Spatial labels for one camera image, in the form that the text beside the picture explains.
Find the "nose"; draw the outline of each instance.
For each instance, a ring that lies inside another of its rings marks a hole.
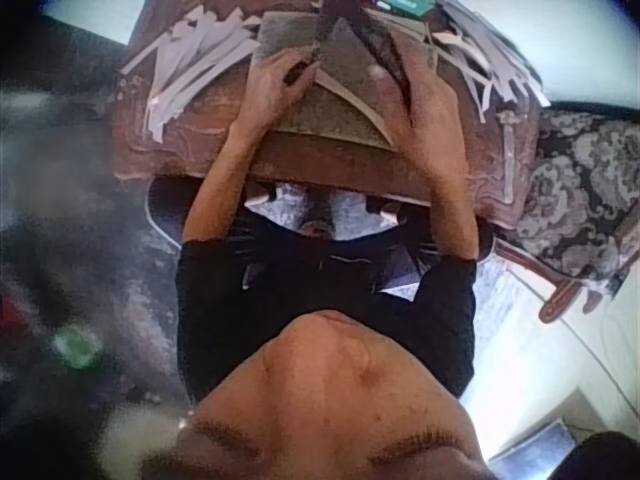
[[[323,315],[299,317],[265,350],[269,393],[277,410],[282,445],[292,458],[330,455],[336,407],[357,401],[369,352],[357,324]]]

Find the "wooden board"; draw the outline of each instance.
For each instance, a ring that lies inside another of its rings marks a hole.
[[[122,65],[200,3],[147,0]],[[237,6],[242,7],[247,17],[262,16],[271,10],[312,12],[307,0],[207,0],[204,3],[218,18],[226,18]],[[445,19],[437,11],[429,14],[428,23],[432,32],[446,27]],[[119,84],[113,115],[115,174],[122,179],[162,174],[202,177],[215,160],[227,128],[239,111],[249,63],[236,65],[218,77],[189,104],[179,119],[170,121],[162,145],[153,142],[142,129],[153,67],[153,61],[147,58]],[[502,126],[496,118],[497,97],[492,96],[483,125],[459,71],[440,61],[438,74],[458,94],[470,166],[469,195],[476,212],[505,228],[514,228],[529,190],[539,107],[534,100],[526,99],[517,106],[511,105],[521,122],[513,126],[514,198],[507,202]],[[421,175],[393,152],[312,135],[269,134],[256,154],[251,173],[272,181],[328,185],[419,204],[429,201]]]

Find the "floral cushion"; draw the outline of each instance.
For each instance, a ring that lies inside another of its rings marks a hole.
[[[524,214],[499,235],[569,277],[610,279],[622,260],[616,230],[640,196],[640,125],[547,110],[540,128]]]

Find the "black shirt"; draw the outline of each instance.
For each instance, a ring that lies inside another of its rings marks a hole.
[[[185,244],[176,280],[178,362],[190,396],[203,399],[296,317],[332,309],[395,340],[460,397],[473,376],[476,263],[443,257],[413,302],[367,291],[349,268],[282,265],[243,289],[246,265],[224,241]]]

